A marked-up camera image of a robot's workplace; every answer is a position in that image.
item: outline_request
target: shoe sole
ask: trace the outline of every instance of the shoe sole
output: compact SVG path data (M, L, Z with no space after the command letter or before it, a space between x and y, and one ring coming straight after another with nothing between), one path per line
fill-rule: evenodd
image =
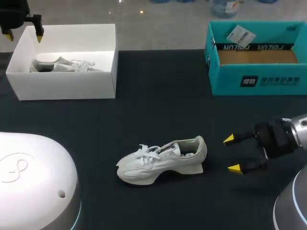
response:
M202 164L193 165L193 166L179 167L179 168L173 169L173 171L178 172L180 174L184 174L184 175L192 175L192 174L203 173ZM121 180L123 180L124 182L127 182L129 184L150 185L150 184L153 184L155 182L155 180L158 178L158 176L160 176L160 174L153 175L153 176L148 177L146 179L140 178L139 180L131 180L131 181L127 180L127 179L124 179L124 178L121 178L120 176L119 176L119 178Z

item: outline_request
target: shoe box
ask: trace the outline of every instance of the shoe box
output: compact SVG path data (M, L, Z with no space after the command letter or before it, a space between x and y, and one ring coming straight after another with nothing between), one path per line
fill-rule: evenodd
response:
M234 43L237 27L247 33ZM205 60L213 95L306 95L306 41L304 22L210 22Z
M6 75L19 100L115 98L118 45L114 24L46 25L41 43L26 27ZM103 72L30 72L34 59L94 62Z

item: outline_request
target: sneaker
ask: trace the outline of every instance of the sneaker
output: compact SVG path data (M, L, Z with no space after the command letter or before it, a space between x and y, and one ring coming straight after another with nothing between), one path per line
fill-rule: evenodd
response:
M201 163L207 156L207 146L201 136L175 140L163 147L141 145L142 148L121 159L117 175L130 184L148 185L167 170L180 174L202 173Z
M94 69L94 62L72 60L68 61L62 57L54 62L41 62L34 60L30 72L103 72Z
M52 72L54 70L54 65L57 63L69 66L72 65L70 61L62 57L59 57L58 60L54 62L43 62L35 59L30 67L30 72Z

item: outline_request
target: screw hole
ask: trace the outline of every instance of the screw hole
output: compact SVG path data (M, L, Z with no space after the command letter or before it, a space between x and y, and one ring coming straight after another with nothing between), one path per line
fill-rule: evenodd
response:
M63 190L59 190L59 191L58 191L58 195L59 195L59 197L61 197L61 198L65 198L65 197L66 197L66 194L65 194L65 192L64 192Z

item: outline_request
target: black table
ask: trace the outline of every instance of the black table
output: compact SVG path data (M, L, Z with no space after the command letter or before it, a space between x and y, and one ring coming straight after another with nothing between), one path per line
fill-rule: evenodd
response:
M6 63L9 55L2 54ZM213 97L203 50L122 51L117 99L20 102L0 78L0 130L43 135L63 145L82 185L84 229L272 230L276 197L307 154L246 176L227 167L256 156L253 141L223 146L232 131L307 112L303 96ZM204 173L165 172L151 186L117 178L116 163L138 144L203 136Z

